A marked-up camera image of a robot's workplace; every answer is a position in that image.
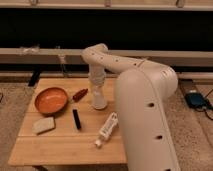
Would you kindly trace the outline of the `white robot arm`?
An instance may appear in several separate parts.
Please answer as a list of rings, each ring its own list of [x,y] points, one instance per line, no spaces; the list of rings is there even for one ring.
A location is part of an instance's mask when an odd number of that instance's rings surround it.
[[[92,106],[103,109],[107,102],[102,86],[107,71],[118,75],[115,110],[129,171],[181,171],[167,124],[163,101],[177,89],[175,71],[147,59],[109,55],[104,44],[82,51],[89,65]]]

